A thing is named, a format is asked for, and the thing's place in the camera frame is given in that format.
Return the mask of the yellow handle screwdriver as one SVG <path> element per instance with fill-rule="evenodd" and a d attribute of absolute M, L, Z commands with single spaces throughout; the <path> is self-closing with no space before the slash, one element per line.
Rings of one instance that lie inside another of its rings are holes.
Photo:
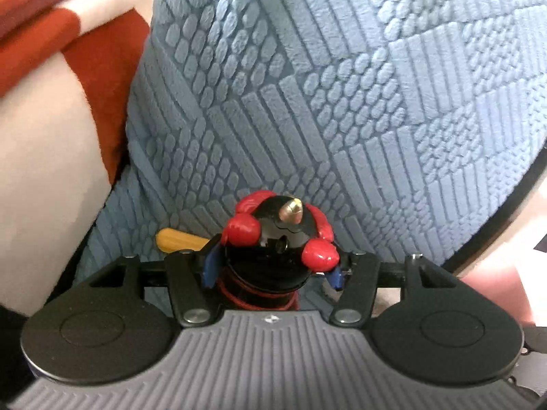
<path fill-rule="evenodd" d="M 162 253 L 166 254 L 181 250 L 199 251 L 208 242 L 206 238 L 171 228 L 161 229 L 156 234 L 156 245 Z"/>

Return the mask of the pink cardboard box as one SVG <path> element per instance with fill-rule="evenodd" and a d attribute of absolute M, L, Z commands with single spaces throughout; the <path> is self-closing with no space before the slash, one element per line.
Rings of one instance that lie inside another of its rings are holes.
<path fill-rule="evenodd" d="M 546 205 L 528 205 L 459 278 L 524 325 L 546 325 Z"/>

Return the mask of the blue textured chair cover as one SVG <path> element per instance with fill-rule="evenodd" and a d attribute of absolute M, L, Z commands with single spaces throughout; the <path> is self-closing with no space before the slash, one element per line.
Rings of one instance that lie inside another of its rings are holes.
<path fill-rule="evenodd" d="M 78 281 L 260 189 L 347 251 L 457 262 L 545 143 L 546 0 L 155 0 L 127 112 Z"/>

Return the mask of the red white striped blanket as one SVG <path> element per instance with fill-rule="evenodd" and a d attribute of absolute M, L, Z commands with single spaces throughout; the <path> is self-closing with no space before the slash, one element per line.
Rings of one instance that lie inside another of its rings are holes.
<path fill-rule="evenodd" d="M 126 149 L 151 0 L 1 0 L 1 304 L 41 308 Z"/>

